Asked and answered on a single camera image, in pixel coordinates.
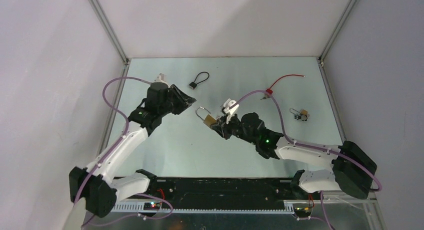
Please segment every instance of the perforated metal strip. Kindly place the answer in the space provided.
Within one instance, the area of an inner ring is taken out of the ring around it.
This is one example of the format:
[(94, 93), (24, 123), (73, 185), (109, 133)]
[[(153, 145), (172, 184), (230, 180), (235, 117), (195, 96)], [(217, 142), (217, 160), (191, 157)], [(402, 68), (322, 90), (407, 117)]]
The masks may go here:
[[(155, 213), (156, 210), (144, 210), (144, 202), (120, 202), (117, 203), (112, 212), (115, 213)], [(182, 214), (293, 214), (293, 204), (284, 203), (285, 210), (202, 210), (202, 209), (174, 209), (174, 213)], [(161, 209), (159, 212), (169, 212), (169, 209)]]

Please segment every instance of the white tabletop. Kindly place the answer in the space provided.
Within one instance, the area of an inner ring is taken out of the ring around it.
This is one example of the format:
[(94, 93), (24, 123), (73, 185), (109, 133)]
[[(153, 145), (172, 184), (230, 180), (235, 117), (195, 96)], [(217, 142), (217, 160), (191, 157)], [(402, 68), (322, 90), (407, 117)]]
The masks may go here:
[[(190, 89), (188, 84), (201, 71), (209, 72), (210, 78), (195, 90)], [(306, 75), (305, 78), (284, 78), (273, 87), (287, 134), (308, 142), (342, 143), (314, 57), (132, 59), (128, 76), (154, 81), (159, 73), (166, 74), (169, 84), (175, 84), (197, 102), (181, 115), (165, 116), (162, 124), (122, 165), (118, 176), (145, 169), (161, 177), (292, 177), (300, 169), (319, 169), (297, 161), (264, 159), (252, 144), (234, 136), (224, 140), (195, 115), (196, 108), (203, 106), (216, 117), (228, 98), (238, 100), (253, 90), (265, 90), (286, 74)], [(119, 109), (130, 114), (145, 98), (148, 87), (127, 80)], [(281, 132), (273, 101), (260, 100), (262, 97), (262, 94), (256, 94), (246, 99), (237, 111), (239, 118), (256, 112), (267, 128)], [(288, 111), (290, 108), (305, 109), (310, 118), (307, 122), (297, 121)], [(123, 118), (117, 115), (109, 143), (115, 141), (123, 126)]]

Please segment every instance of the brass padlock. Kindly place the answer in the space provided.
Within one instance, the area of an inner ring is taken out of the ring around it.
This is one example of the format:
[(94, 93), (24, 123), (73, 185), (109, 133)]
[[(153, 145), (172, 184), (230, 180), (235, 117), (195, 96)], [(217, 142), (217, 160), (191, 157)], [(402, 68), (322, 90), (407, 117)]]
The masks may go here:
[(212, 124), (217, 124), (218, 122), (216, 119), (214, 119), (211, 115), (208, 114), (203, 120), (203, 123), (210, 128)]

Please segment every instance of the black wire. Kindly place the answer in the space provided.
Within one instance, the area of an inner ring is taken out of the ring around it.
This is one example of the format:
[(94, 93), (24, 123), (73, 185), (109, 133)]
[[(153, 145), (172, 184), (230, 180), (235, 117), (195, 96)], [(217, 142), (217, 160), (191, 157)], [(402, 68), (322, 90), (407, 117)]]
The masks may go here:
[[(198, 79), (199, 75), (201, 75), (201, 74), (207, 74), (207, 78), (206, 78), (206, 79), (204, 79), (204, 80), (202, 80), (202, 81), (200, 81), (199, 83), (196, 83), (196, 80)], [(193, 83), (195, 83), (195, 84), (200, 84), (200, 83), (202, 83), (202, 82), (207, 81), (207, 79), (209, 79), (209, 73), (208, 73), (208, 72), (206, 72), (206, 71), (203, 71), (203, 72), (200, 72), (199, 74), (197, 74), (196, 79), (194, 79)]]

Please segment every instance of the robotic arm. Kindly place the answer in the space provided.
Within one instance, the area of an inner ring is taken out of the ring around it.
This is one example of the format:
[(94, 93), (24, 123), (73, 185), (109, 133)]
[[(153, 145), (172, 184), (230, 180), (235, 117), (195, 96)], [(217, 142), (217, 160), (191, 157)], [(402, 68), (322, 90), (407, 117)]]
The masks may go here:
[(370, 176), (342, 157), (314, 149), (320, 147), (342, 153), (374, 174), (377, 165), (355, 143), (345, 141), (342, 146), (298, 143), (296, 140), (291, 143), (287, 136), (266, 128), (256, 113), (245, 114), (239, 120), (236, 114), (239, 105), (235, 103), (234, 100), (227, 100), (222, 106), (224, 116), (215, 120), (209, 115), (205, 118), (205, 124), (224, 139), (234, 135), (252, 143), (266, 159), (291, 159), (323, 168), (318, 171), (297, 171), (291, 187), (299, 196), (305, 197), (316, 191), (342, 190), (358, 199), (368, 197), (373, 182)]
[(162, 123), (162, 118), (170, 113), (181, 114), (189, 108), (196, 99), (184, 94), (175, 85), (169, 86), (161, 74), (147, 90), (147, 97), (129, 115), (129, 128), (124, 133), (125, 138), (108, 155), (102, 164), (98, 161), (107, 154), (108, 147), (93, 162), (85, 168), (74, 167), (69, 173), (70, 199), (75, 201), (78, 189), (89, 172), (97, 165), (84, 187), (81, 198), (85, 198), (85, 209), (98, 217), (106, 216), (116, 202), (132, 195), (144, 193), (149, 186), (149, 178), (143, 171), (137, 171), (131, 176), (114, 180), (118, 168), (133, 150), (146, 140)]

